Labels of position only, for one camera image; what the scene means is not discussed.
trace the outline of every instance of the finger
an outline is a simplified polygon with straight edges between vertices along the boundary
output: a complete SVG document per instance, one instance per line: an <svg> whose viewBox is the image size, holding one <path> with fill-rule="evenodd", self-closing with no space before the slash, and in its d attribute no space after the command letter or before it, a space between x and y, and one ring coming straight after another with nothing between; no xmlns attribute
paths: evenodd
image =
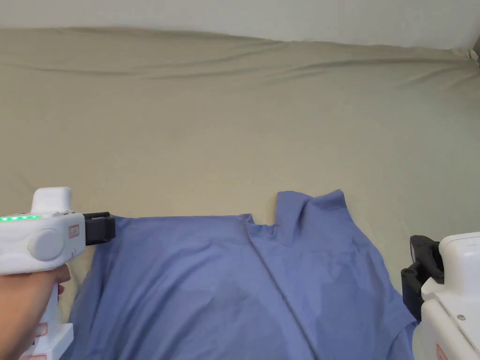
<svg viewBox="0 0 480 360"><path fill-rule="evenodd" d="M68 270L68 266L66 264L53 269L52 274L56 283L64 283L70 280L70 271Z"/></svg>

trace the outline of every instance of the blue shirt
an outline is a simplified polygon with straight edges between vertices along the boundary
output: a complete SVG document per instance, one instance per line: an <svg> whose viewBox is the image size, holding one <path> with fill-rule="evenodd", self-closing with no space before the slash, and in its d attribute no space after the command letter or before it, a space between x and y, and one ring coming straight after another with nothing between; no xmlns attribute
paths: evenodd
<svg viewBox="0 0 480 360"><path fill-rule="evenodd" d="M413 359L414 318L341 191L251 215L117 218L75 300L71 360Z"/></svg>

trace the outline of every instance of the white wall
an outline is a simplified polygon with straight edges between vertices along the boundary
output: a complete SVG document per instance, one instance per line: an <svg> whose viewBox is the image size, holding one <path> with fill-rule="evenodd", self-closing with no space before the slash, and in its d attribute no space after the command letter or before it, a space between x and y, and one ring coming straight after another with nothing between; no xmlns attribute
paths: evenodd
<svg viewBox="0 0 480 360"><path fill-rule="evenodd" d="M471 48L480 0L0 0L0 27L111 25Z"/></svg>

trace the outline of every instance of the green led light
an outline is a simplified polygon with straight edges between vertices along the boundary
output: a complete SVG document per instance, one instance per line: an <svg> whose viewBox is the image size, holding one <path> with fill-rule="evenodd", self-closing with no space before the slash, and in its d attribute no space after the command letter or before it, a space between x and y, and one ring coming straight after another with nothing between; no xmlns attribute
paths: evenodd
<svg viewBox="0 0 480 360"><path fill-rule="evenodd" d="M30 220L30 219L39 219L41 215L29 215L29 216L6 216L0 217L1 221L16 221L16 220Z"/></svg>

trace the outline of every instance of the beige fabric surface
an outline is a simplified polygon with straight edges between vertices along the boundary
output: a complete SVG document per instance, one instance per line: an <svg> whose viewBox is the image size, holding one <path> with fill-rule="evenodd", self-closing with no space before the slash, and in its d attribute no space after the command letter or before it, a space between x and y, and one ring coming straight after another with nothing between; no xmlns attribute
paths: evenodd
<svg viewBox="0 0 480 360"><path fill-rule="evenodd" d="M479 75L452 51L1 30L0 213L70 186L77 211L270 224L278 191L341 188L400 289L410 235L479 230Z"/></svg>

